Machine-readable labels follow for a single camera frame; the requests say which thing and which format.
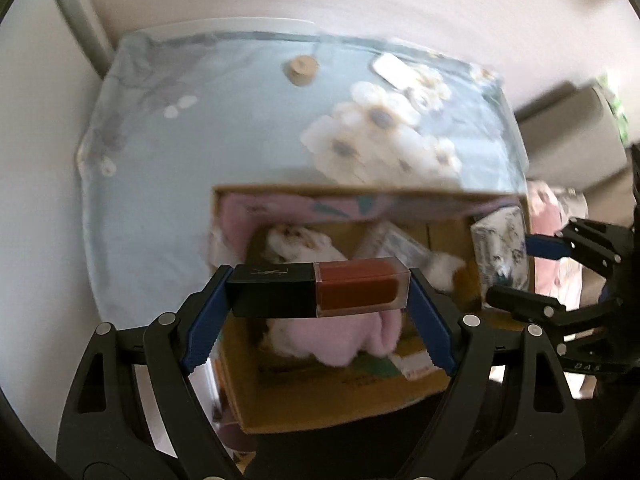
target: wooden cork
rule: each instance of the wooden cork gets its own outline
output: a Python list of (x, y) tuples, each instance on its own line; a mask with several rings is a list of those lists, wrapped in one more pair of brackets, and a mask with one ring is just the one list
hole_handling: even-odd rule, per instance
[(289, 61), (287, 77), (296, 86), (311, 83), (318, 72), (318, 62), (311, 56), (297, 56)]

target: pink cloth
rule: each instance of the pink cloth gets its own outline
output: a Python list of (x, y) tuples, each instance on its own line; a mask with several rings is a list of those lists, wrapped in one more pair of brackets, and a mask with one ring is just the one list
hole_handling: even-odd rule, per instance
[[(558, 199), (547, 184), (529, 183), (529, 213), (531, 233), (552, 236), (562, 229), (562, 217)], [(536, 292), (549, 296), (554, 287), (560, 262), (536, 258)]]
[(402, 330), (402, 311), (386, 310), (355, 316), (276, 319), (273, 343), (297, 357), (313, 354), (328, 366), (349, 365), (359, 351), (385, 357), (396, 349)]
[(284, 193), (247, 195), (226, 193), (217, 212), (220, 227), (231, 248), (241, 260), (258, 227), (273, 224), (323, 224), (364, 222), (381, 217), (397, 201), (390, 195), (377, 195), (370, 207), (361, 210), (359, 196), (312, 198)]

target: lip gloss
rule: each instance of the lip gloss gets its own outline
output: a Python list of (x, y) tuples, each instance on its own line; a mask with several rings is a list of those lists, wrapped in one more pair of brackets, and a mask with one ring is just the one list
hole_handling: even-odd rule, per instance
[(348, 316), (404, 308), (409, 270), (395, 257), (238, 265), (225, 284), (236, 317)]

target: white flower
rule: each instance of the white flower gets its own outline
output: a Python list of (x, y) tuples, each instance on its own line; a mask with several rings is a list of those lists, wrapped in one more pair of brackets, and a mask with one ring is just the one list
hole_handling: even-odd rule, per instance
[(453, 143), (415, 131), (420, 114), (404, 96), (367, 82), (356, 83), (351, 95), (300, 138), (321, 173), (344, 186), (458, 181)]
[(327, 177), (345, 186), (365, 183), (355, 170), (371, 159), (372, 143), (362, 132), (323, 116), (303, 132), (300, 141), (312, 153), (315, 167)]
[(497, 73), (487, 70), (483, 66), (477, 64), (471, 64), (469, 75), (471, 76), (471, 79), (480, 86), (491, 85), (498, 79)]
[(411, 168), (421, 182), (457, 182), (462, 163), (450, 139), (420, 136), (405, 131), (397, 143), (398, 154), (405, 167)]
[(164, 116), (167, 119), (175, 119), (180, 115), (181, 110), (191, 108), (198, 102), (198, 98), (195, 95), (183, 95), (175, 105), (168, 105), (164, 109)]
[(442, 110), (442, 101), (451, 99), (451, 89), (444, 82), (442, 74), (426, 65), (416, 65), (414, 69), (419, 79), (418, 86), (409, 89), (411, 104), (419, 112)]
[(351, 98), (352, 102), (338, 103), (333, 116), (355, 128), (378, 133), (389, 132), (400, 124), (412, 128), (420, 124), (420, 114), (397, 92), (387, 92), (378, 85), (360, 81), (351, 87)]

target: white wall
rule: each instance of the white wall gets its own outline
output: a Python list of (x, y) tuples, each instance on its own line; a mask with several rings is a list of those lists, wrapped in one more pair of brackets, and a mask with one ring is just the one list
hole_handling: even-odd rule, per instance
[(341, 34), (397, 36), (495, 66), (520, 108), (606, 68), (640, 137), (640, 22), (627, 0), (94, 0), (108, 34), (196, 18), (273, 16)]
[(99, 79), (54, 0), (16, 0), (0, 24), (0, 384), (51, 455), (98, 315), (74, 153)]

